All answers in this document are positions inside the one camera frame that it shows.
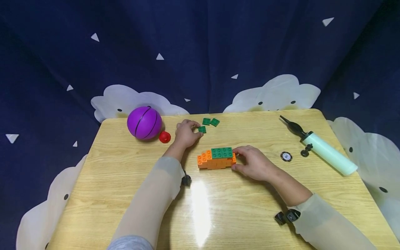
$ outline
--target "purple ball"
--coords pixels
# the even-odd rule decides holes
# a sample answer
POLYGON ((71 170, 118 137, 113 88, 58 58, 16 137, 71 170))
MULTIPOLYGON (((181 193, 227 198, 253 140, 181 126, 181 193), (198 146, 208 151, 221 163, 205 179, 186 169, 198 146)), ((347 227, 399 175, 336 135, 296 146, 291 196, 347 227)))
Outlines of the purple ball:
POLYGON ((135 108, 128 116, 129 132, 140 140, 149 140, 161 130, 160 114, 150 106, 135 108))

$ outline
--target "red plastic lid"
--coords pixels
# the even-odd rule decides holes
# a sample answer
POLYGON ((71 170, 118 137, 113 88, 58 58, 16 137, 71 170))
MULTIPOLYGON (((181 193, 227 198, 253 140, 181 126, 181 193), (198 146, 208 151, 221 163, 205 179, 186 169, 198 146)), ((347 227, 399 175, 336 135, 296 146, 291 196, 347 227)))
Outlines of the red plastic lid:
POLYGON ((162 143, 168 143, 171 140, 171 135, 170 133, 163 131, 160 133, 160 136, 158 137, 158 139, 162 142, 162 143))

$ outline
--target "fabric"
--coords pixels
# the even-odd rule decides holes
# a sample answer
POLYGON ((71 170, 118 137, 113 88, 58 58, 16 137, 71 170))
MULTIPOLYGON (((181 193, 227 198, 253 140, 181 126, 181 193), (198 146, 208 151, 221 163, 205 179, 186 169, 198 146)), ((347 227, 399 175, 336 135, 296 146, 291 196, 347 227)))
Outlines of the fabric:
POLYGON ((316 249, 376 249, 360 230, 317 194, 288 209, 301 213, 293 222, 296 233, 316 249))
POLYGON ((177 159, 161 157, 136 191, 111 241, 125 235, 137 235, 155 249, 162 218, 178 195, 184 176, 177 159))
POLYGON ((83 164, 104 119, 139 106, 322 110, 339 139, 359 135, 340 142, 400 239, 399 13, 395 0, 1 1, 4 248, 46 247, 76 180, 63 171, 83 164), (356 154, 361 142, 379 150, 356 154))
POLYGON ((145 238, 127 235, 113 241, 107 250, 153 250, 153 248, 145 238))

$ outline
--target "curtain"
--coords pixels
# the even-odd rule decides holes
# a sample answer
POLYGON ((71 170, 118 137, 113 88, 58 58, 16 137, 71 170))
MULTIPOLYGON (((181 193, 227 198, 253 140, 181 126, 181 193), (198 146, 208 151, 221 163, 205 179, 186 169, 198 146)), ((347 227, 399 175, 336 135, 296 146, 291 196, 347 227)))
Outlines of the curtain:
POLYGON ((400 238, 397 1, 5 0, 0 13, 5 249, 46 247, 100 123, 139 106, 322 110, 400 238))

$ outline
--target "sleeve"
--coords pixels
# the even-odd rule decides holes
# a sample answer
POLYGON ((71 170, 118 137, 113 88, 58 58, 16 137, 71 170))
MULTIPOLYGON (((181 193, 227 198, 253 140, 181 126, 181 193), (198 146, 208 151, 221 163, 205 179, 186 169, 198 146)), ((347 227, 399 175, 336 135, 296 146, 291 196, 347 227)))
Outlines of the sleeve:
POLYGON ((153 250, 153 248, 145 238, 127 235, 111 242, 107 250, 153 250))
POLYGON ((301 213, 293 223, 296 233, 318 250, 376 249, 360 230, 317 194, 288 209, 301 213))
POLYGON ((146 239, 155 249, 162 218, 180 191, 183 169, 173 157, 161 157, 135 193, 112 241, 127 235, 146 239))

